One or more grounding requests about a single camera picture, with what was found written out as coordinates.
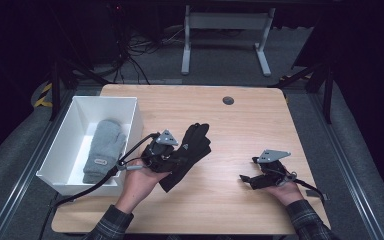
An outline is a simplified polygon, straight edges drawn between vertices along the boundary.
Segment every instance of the plaid sleeve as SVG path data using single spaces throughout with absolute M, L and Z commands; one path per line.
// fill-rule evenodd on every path
M 133 220 L 133 214 L 126 214 L 111 205 L 104 216 L 96 224 L 95 228 L 88 233 L 84 240 L 110 240 L 123 239 L 124 233 L 130 222 Z
M 286 207 L 286 210 L 300 239 L 339 239 L 323 224 L 307 200 L 293 202 Z

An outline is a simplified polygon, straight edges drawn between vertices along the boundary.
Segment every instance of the wooden table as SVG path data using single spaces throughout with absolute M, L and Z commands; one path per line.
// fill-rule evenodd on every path
M 316 186 L 283 93 L 271 88 L 106 85 L 101 96 L 137 97 L 143 136 L 169 129 L 181 142 L 186 129 L 208 123 L 212 152 L 170 192 L 157 186 L 134 211 L 128 233 L 294 234 L 284 207 L 239 175 L 261 174 L 252 157 L 265 149 L 290 151 L 281 162 Z M 226 105 L 222 99 L 232 97 Z M 329 226 L 321 201 L 307 197 Z M 82 197 L 62 205 L 52 229 L 89 232 L 116 197 Z

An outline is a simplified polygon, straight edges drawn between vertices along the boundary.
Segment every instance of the metal stand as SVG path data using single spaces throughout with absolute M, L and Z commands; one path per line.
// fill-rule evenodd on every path
M 323 98 L 323 115 L 328 124 L 331 124 L 330 120 L 330 107 L 333 90 L 333 70 L 332 63 L 330 61 L 324 63 L 314 64 L 290 77 L 283 76 L 283 81 L 280 81 L 274 85 L 268 85 L 268 88 L 283 88 L 289 84 L 311 74 L 310 80 L 305 86 L 308 93 L 317 93 L 323 82 L 325 82 L 324 98 Z
M 263 75 L 269 77 L 271 72 L 263 50 L 269 35 L 274 12 L 275 9 L 271 8 L 268 13 L 191 13 L 190 7 L 187 5 L 185 11 L 185 48 L 183 50 L 182 75 L 189 74 L 191 29 L 247 29 L 262 30 L 261 40 L 259 43 L 255 44 L 255 51 L 261 65 Z

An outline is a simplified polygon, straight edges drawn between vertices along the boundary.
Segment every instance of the black cable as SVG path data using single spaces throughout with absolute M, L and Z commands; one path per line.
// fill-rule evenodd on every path
M 126 13 L 124 12 L 124 8 L 119 3 L 109 3 L 107 4 L 107 8 L 113 23 L 112 28 L 114 37 L 116 39 L 119 58 L 121 61 L 124 61 L 130 57 L 130 54 L 126 48 L 128 47 L 128 43 L 131 39 L 127 26 L 123 27 L 120 25 L 121 23 L 126 22 L 126 19 L 124 19 Z
M 115 71 L 115 76 L 114 76 L 114 79 L 113 79 L 113 83 L 115 83 L 116 82 L 116 80 L 117 80 L 117 76 L 118 76 L 118 69 Z
M 69 66 L 73 67 L 74 69 L 77 69 L 79 72 L 83 73 L 85 76 L 89 77 L 90 79 L 95 80 L 96 82 L 100 83 L 101 85 L 106 85 L 111 82 L 107 81 L 106 79 L 96 75 L 95 73 L 89 71 L 85 67 L 69 60 L 69 59 L 63 59 L 65 63 L 67 63 Z
M 178 30 L 177 32 L 175 32 L 174 34 L 172 34 L 166 38 L 162 37 L 162 39 L 159 42 L 154 42 L 153 40 L 150 40 L 147 37 L 142 36 L 140 34 L 133 35 L 133 36 L 131 36 L 130 41 L 134 40 L 135 42 L 130 43 L 130 45 L 128 46 L 128 49 L 129 49 L 129 51 L 131 51 L 133 53 L 138 53 L 138 54 L 130 54 L 130 55 L 131 56 L 141 56 L 144 53 L 152 54 L 152 53 L 158 51 L 159 49 L 161 49 L 162 47 L 168 46 L 168 45 L 172 44 L 173 42 L 178 41 L 179 34 L 181 32 L 183 32 L 184 30 L 185 29 L 182 28 L 182 29 Z M 144 50 L 134 49 L 137 47 L 144 47 L 145 49 Z
M 284 174 L 284 173 L 282 173 L 282 172 L 279 172 L 279 171 L 276 171 L 276 170 L 273 170 L 273 169 L 269 169 L 269 168 L 263 168 L 263 167 L 262 167 L 261 169 L 264 169 L 265 171 L 270 171 L 270 172 L 277 173 L 277 174 L 279 174 L 279 175 L 281 175 L 281 176 L 284 176 L 284 177 L 288 177 L 288 176 L 290 176 L 290 175 L 287 175 L 287 174 Z M 324 203 L 325 203 L 325 199 L 324 199 L 323 193 L 322 193 L 319 189 L 317 189 L 317 188 L 311 186 L 310 184 L 308 184 L 308 183 L 306 183 L 306 182 L 304 182 L 304 181 L 302 181 L 302 180 L 300 180 L 300 179 L 298 179 L 298 178 L 294 179 L 293 182 L 298 183 L 298 184 L 300 184 L 300 185 L 303 186 L 303 187 L 306 187 L 306 188 L 308 188 L 308 189 L 311 189 L 311 190 L 315 191 L 315 192 L 319 195 L 320 200 L 322 201 L 322 204 L 324 205 Z
M 117 60 L 115 64 L 113 64 L 113 67 L 111 69 L 108 69 L 108 70 L 105 70 L 105 71 L 102 71 L 102 72 L 93 72 L 95 75 L 98 75 L 100 77 L 105 77 L 105 76 L 108 76 L 116 71 L 118 71 L 118 69 L 121 68 L 121 66 L 123 65 L 123 63 L 121 62 L 121 60 Z M 76 73 L 73 73 L 74 76 L 76 76 L 77 79 L 80 79 L 80 80 L 84 80 L 84 79 L 90 79 L 90 77 L 88 77 L 87 75 L 85 74 L 76 74 Z
M 121 70 L 120 69 L 118 69 L 118 71 L 119 71 L 119 74 L 120 74 L 121 82 L 124 84 L 124 76 L 121 74 Z
M 144 72 L 143 69 L 140 67 L 140 65 L 139 65 L 133 58 L 129 57 L 129 59 L 130 59 L 130 61 L 132 61 L 132 62 L 134 63 L 134 65 L 136 65 L 136 66 L 139 68 L 139 70 L 141 71 L 143 77 L 145 78 L 146 83 L 148 83 L 148 85 L 151 85 L 151 83 L 149 83 L 149 81 L 148 81 L 148 78 L 146 77 L 145 72 Z
M 45 228 L 46 228 L 46 224 L 48 223 L 49 216 L 51 215 L 51 212 L 54 209 L 53 203 L 57 199 L 58 195 L 59 195 L 59 193 L 56 192 L 54 198 L 51 199 L 51 201 L 49 202 L 48 213 L 46 214 L 45 221 L 43 221 L 42 228 L 40 229 L 40 234 L 39 234 L 38 240 L 41 240 L 43 237 L 43 233 L 45 232 Z
M 124 166 L 127 166 L 127 164 L 128 164 L 129 162 L 132 162 L 132 161 L 134 161 L 134 160 L 137 160 L 137 159 L 141 159 L 141 160 L 143 160 L 143 159 L 147 159 L 147 158 L 151 158 L 151 157 L 152 157 L 152 156 L 135 157 L 135 158 L 132 158 L 132 159 L 130 159 L 130 160 L 128 160 L 128 161 L 122 162 L 121 164 L 124 165 Z
M 131 63 L 132 66 L 133 66 L 133 68 L 135 69 L 135 72 L 136 72 L 136 74 L 138 75 L 138 77 L 137 77 L 137 79 L 138 79 L 138 84 L 140 84 L 140 82 L 139 82 L 140 76 L 139 76 L 139 72 L 138 72 L 138 70 L 136 69 L 135 64 L 134 64 L 132 61 L 130 61 L 130 60 L 129 60 L 129 63 Z
M 302 186 L 315 191 L 320 196 L 320 200 L 322 201 L 322 204 L 324 205 L 325 199 L 324 199 L 323 193 L 319 189 L 317 189 L 317 188 L 311 186 L 310 184 L 308 184 L 302 180 L 299 180 L 299 179 L 295 179 L 294 182 L 299 183 Z
M 82 61 L 82 58 L 80 57 L 80 54 L 77 52 L 75 46 L 74 46 L 74 43 L 71 41 L 70 37 L 68 36 L 67 32 L 64 30 L 64 28 L 62 27 L 62 24 L 57 16 L 57 14 L 55 13 L 54 9 L 52 8 L 52 6 L 49 4 L 49 2 L 47 2 L 47 5 L 49 7 L 49 10 L 51 11 L 52 13 L 52 16 L 54 17 L 55 21 L 57 22 L 58 24 L 58 27 L 60 28 L 61 30 L 61 33 L 64 35 L 64 37 L 66 38 L 66 40 L 68 41 L 68 43 L 70 44 L 71 46 L 71 49 L 73 50 L 74 54 L 76 55 L 76 57 L 78 58 L 78 60 L 84 65 L 84 66 L 87 66 L 83 61 Z
M 98 189 L 99 187 L 101 187 L 102 185 L 104 185 L 105 182 L 108 181 L 108 179 L 110 179 L 112 176 L 115 176 L 115 174 L 117 174 L 118 172 L 118 168 L 117 166 L 118 165 L 122 165 L 121 163 L 124 162 L 124 160 L 130 155 L 132 154 L 133 151 L 136 150 L 136 148 L 138 148 L 140 145 L 142 145 L 142 143 L 144 143 L 146 140 L 148 140 L 149 138 L 151 137 L 158 137 L 160 134 L 159 133 L 151 133 L 149 134 L 148 136 L 146 136 L 145 138 L 143 138 L 141 141 L 139 141 L 135 146 L 133 146 L 132 149 L 130 149 L 126 154 L 124 154 L 123 157 L 121 157 L 119 160 L 118 160 L 118 163 L 113 167 L 111 168 L 107 174 L 105 175 L 104 178 L 101 179 L 101 181 L 99 181 L 98 183 L 96 183 L 95 185 L 93 185 L 92 187 L 80 192 L 80 193 L 77 193 L 71 197 L 67 197 L 65 199 L 62 199 L 61 201 L 55 203 L 54 205 L 54 208 L 57 209 L 60 205 L 64 204 L 64 203 L 67 203 L 67 202 L 70 202 L 70 201 L 73 201 L 79 197 L 82 197 L 86 194 L 89 194 L 93 191 L 95 191 L 96 189 Z

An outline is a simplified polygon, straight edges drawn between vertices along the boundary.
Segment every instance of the human hand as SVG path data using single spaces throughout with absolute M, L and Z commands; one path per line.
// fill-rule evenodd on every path
M 282 186 L 271 186 L 264 188 L 267 192 L 275 196 L 284 206 L 304 199 L 298 185 L 294 182 L 286 182 Z
M 144 163 L 138 159 L 130 162 L 128 165 L 143 166 Z M 152 192 L 155 185 L 169 174 L 169 172 L 155 173 L 145 167 L 139 170 L 127 171 L 123 192 L 118 198 L 115 207 L 124 213 L 130 214 Z
M 186 162 L 173 170 L 170 176 L 160 182 L 164 191 L 169 192 L 183 179 L 194 164 L 211 152 L 211 141 L 205 136 L 209 128 L 210 125 L 207 123 L 195 123 L 186 130 L 182 144 L 171 154 L 171 158 L 183 159 L 186 160 Z

